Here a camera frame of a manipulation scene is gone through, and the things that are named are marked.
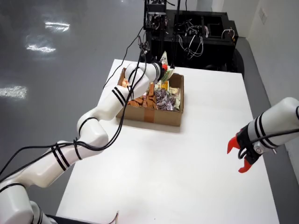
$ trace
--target white table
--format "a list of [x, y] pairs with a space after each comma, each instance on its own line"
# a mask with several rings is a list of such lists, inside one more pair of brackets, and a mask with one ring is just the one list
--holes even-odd
[[[57, 216], [105, 224], [119, 210], [119, 224], [279, 223], [263, 158], [240, 174], [237, 149], [227, 155], [228, 141], [253, 119], [241, 74], [176, 72], [185, 76], [181, 127], [126, 120], [109, 149], [76, 163]], [[111, 137], [118, 121], [101, 124]]]

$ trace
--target gray floor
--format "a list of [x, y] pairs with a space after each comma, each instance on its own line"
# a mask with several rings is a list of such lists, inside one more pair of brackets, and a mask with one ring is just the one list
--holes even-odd
[[[114, 58], [123, 58], [142, 17], [142, 0], [0, 1], [1, 166], [22, 146], [77, 136], [78, 118], [97, 104]], [[248, 42], [240, 38], [237, 48], [255, 117], [270, 104]], [[137, 60], [137, 52], [135, 44], [127, 59]], [[26, 96], [1, 95], [14, 86]], [[24, 152], [5, 174], [43, 152]], [[299, 187], [285, 148], [264, 159], [280, 223], [299, 223]], [[30, 199], [55, 214], [71, 170], [47, 189], [31, 187]]]

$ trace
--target wire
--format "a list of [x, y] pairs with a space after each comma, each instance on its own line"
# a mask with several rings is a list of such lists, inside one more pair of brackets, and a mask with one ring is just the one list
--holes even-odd
[[142, 37], [142, 42], [144, 42], [144, 36], [146, 34], [146, 30], [144, 31], [143, 37]]
[[234, 35], [233, 35], [232, 39], [235, 37], [235, 31], [234, 31], [233, 29], [225, 29], [225, 30], [222, 32], [222, 34], [221, 34], [221, 39], [223, 38], [223, 34], [224, 34], [225, 31], [228, 31], [228, 32], [233, 31], [233, 32], [234, 32]]
[[115, 224], [117, 224], [118, 214], [119, 214], [119, 212], [116, 213], [116, 216], [114, 217], [114, 219], [108, 224], [112, 224], [114, 221], [115, 221]]
[[251, 141], [251, 143], [253, 144], [253, 143], [255, 143], [257, 141], [260, 141], [260, 140], [263, 140], [263, 139], [268, 139], [268, 138], [272, 138], [272, 137], [276, 137], [276, 136], [281, 136], [281, 135], [285, 135], [285, 134], [293, 134], [293, 133], [298, 133], [298, 132], [299, 132], [299, 128], [288, 130], [288, 131], [275, 132], [273, 134], [268, 134], [268, 135], [265, 135], [263, 137], [254, 139], [254, 140]]
[[123, 58], [123, 60], [122, 60], [122, 62], [121, 62], [121, 64], [120, 64], [120, 66], [118, 66], [118, 67], [115, 69], [115, 71], [113, 72], [112, 76], [106, 81], [106, 83], [105, 83], [103, 89], [105, 88], [105, 86], [107, 85], [107, 83], [109, 82], [109, 80], [114, 76], [115, 72], [122, 66], [124, 60], [126, 59], [126, 56], [127, 56], [127, 53], [128, 53], [128, 49], [132, 46], [132, 44], [133, 44], [133, 43], [135, 42], [135, 40], [138, 38], [138, 36], [139, 36], [139, 34], [141, 33], [142, 29], [143, 29], [143, 27], [139, 30], [137, 37], [136, 37], [136, 38], [131, 42], [131, 44], [127, 47], [126, 54], [125, 54], [125, 56], [124, 56], [124, 58]]
[[172, 6], [176, 6], [175, 4], [170, 3], [169, 1], [166, 1], [166, 2]]
[[[197, 51], [198, 51], [200, 45], [202, 45], [202, 47], [201, 47], [201, 52], [198, 54]], [[195, 57], [200, 57], [200, 56], [202, 55], [203, 51], [204, 51], [204, 42], [203, 42], [203, 39], [202, 39], [202, 36], [201, 36], [201, 37], [200, 37], [200, 43], [199, 43], [199, 45], [198, 45], [198, 47], [197, 47], [197, 49], [196, 49], [196, 52], [193, 53], [193, 55], [189, 58], [189, 60], [191, 60], [194, 56], [195, 56]]]
[[[193, 57], [200, 57], [200, 56], [203, 54], [203, 51], [204, 51], [204, 45], [203, 45], [203, 44], [204, 44], [204, 43], [203, 43], [203, 38], [202, 38], [202, 36], [200, 37], [200, 43], [199, 43], [199, 45], [198, 45], [198, 47], [197, 47], [197, 49], [196, 49], [195, 52], [193, 52], [193, 51], [189, 48], [191, 45], [189, 45], [188, 48], [184, 48], [184, 47], [183, 47], [182, 37], [181, 37], [179, 34], [178, 34], [178, 42], [179, 42], [181, 48], [182, 48], [184, 51], [188, 52], [188, 54], [192, 54], [192, 56], [191, 56], [188, 60], [191, 60]], [[201, 52], [200, 52], [200, 53], [197, 53], [197, 51], [198, 51], [198, 49], [199, 49], [199, 47], [200, 47], [201, 45], [202, 45]]]
[[192, 44], [192, 42], [193, 42], [193, 40], [194, 40], [194, 38], [196, 37], [196, 35], [194, 35], [193, 36], [193, 38], [192, 38], [192, 40], [191, 40], [191, 42], [190, 42], [190, 44], [189, 44], [189, 47], [188, 48], [190, 48], [191, 47], [191, 44]]

